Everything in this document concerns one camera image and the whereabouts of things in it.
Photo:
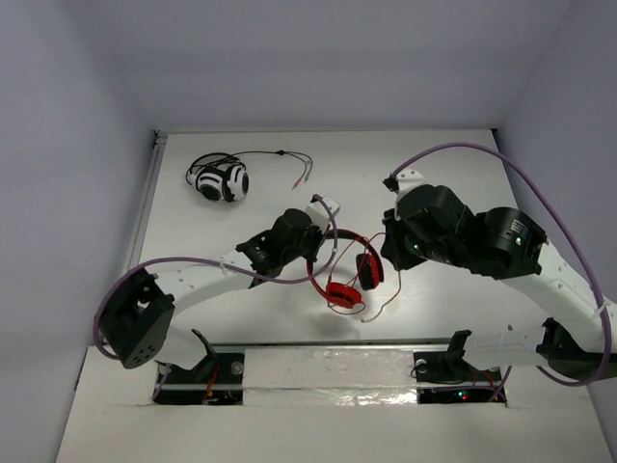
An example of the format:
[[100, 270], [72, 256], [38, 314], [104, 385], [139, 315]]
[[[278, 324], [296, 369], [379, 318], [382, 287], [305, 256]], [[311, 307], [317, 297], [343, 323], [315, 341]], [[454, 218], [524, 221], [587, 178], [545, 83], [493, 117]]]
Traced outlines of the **red black headphones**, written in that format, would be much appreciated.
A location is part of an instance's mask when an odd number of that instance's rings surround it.
[[344, 248], [327, 267], [323, 282], [316, 279], [314, 262], [306, 262], [310, 283], [332, 312], [340, 315], [362, 313], [366, 309], [364, 294], [385, 280], [384, 265], [373, 245], [381, 235], [382, 232], [377, 232], [366, 237], [355, 231], [339, 229], [338, 243]]

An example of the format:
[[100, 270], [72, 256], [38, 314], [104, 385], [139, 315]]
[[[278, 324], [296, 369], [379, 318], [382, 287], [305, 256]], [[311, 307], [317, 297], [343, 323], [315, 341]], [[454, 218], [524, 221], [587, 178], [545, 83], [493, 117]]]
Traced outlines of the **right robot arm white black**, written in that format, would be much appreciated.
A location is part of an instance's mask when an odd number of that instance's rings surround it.
[[604, 352], [600, 306], [590, 285], [524, 212], [496, 207], [474, 213], [449, 188], [424, 184], [398, 198], [383, 224], [381, 255], [395, 270], [426, 261], [462, 268], [515, 289], [548, 316], [522, 331], [456, 332], [445, 351], [427, 360], [425, 381], [510, 366], [553, 370], [565, 384], [615, 377], [616, 355]]

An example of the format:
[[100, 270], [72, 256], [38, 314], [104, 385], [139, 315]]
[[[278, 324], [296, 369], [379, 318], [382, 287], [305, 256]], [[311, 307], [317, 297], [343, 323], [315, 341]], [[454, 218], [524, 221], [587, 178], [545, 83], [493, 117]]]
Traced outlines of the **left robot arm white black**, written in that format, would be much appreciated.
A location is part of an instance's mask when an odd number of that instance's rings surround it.
[[224, 294], [263, 284], [293, 286], [284, 268], [315, 262], [328, 232], [337, 231], [336, 213], [322, 199], [289, 208], [273, 226], [237, 244], [216, 259], [163, 257], [127, 269], [107, 290], [94, 315], [95, 348], [126, 369], [147, 363], [175, 367], [193, 380], [214, 369], [214, 352], [196, 328], [174, 326], [176, 316]]

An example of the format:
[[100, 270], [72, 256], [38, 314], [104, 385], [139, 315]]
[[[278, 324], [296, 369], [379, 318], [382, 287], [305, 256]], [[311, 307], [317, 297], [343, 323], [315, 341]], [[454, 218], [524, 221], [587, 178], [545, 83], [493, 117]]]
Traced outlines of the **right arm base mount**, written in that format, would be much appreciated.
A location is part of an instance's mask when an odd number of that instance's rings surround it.
[[499, 368], [478, 370], [466, 363], [450, 364], [444, 351], [415, 353], [410, 376], [416, 381], [420, 405], [507, 403]]

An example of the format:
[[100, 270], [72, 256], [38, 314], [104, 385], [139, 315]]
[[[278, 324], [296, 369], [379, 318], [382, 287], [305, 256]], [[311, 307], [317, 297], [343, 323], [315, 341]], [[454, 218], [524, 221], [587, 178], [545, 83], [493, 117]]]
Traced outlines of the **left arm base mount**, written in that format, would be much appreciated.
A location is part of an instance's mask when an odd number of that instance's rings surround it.
[[160, 366], [152, 400], [158, 405], [242, 405], [245, 353], [211, 351], [192, 370]]

